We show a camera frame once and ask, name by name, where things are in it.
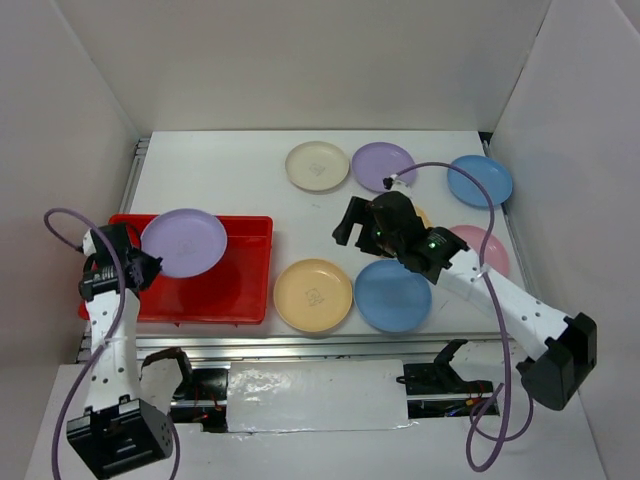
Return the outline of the blue plate front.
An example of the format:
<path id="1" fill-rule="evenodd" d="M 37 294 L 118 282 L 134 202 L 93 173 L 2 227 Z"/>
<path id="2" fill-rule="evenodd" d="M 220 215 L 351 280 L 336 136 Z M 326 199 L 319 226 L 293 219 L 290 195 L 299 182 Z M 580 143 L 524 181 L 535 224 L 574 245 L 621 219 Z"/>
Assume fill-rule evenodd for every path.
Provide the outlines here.
<path id="1" fill-rule="evenodd" d="M 433 297 L 421 275 L 396 260 L 378 260 L 356 277 L 354 300 L 368 325 L 396 334 L 419 328 L 430 314 Z"/>

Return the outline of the yellow plate front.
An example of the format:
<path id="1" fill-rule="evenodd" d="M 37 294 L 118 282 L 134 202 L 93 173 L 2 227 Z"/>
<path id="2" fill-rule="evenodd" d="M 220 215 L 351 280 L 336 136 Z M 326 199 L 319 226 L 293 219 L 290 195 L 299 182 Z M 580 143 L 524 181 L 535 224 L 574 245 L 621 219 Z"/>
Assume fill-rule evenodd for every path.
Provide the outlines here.
<path id="1" fill-rule="evenodd" d="M 274 306 L 290 327 L 321 334 L 339 326 L 353 302 L 350 278 L 323 259 L 304 259 L 287 267 L 276 279 Z"/>

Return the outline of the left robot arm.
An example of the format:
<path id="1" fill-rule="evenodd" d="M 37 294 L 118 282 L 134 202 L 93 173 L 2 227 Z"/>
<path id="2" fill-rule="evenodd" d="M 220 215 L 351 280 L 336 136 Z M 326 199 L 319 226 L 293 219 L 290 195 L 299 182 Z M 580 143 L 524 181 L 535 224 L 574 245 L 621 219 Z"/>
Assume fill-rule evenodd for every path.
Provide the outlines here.
<path id="1" fill-rule="evenodd" d="M 79 293 L 89 315 L 89 390 L 81 416 L 66 437 L 98 479 L 131 472 L 178 453 L 169 412 L 173 397 L 196 390 L 197 374 L 185 352 L 171 347 L 137 360 L 140 294 L 161 271 L 161 260 L 141 249 L 135 229 L 116 223 L 88 231 Z"/>

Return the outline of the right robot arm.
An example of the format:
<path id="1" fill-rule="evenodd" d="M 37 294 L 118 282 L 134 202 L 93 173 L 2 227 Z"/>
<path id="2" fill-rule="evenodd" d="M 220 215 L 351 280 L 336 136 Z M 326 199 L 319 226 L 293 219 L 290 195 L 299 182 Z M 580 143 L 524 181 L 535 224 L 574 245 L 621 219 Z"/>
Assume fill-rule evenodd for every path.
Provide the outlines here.
<path id="1" fill-rule="evenodd" d="M 336 243 L 346 245 L 354 226 L 361 228 L 355 243 L 360 251 L 396 259 L 487 315 L 502 313 L 507 334 L 527 354 L 516 366 L 521 383 L 544 407 L 564 409 L 596 366 L 597 326 L 591 317 L 571 317 L 482 266 L 478 253 L 452 231 L 425 227 L 404 194 L 352 197 L 332 233 Z"/>

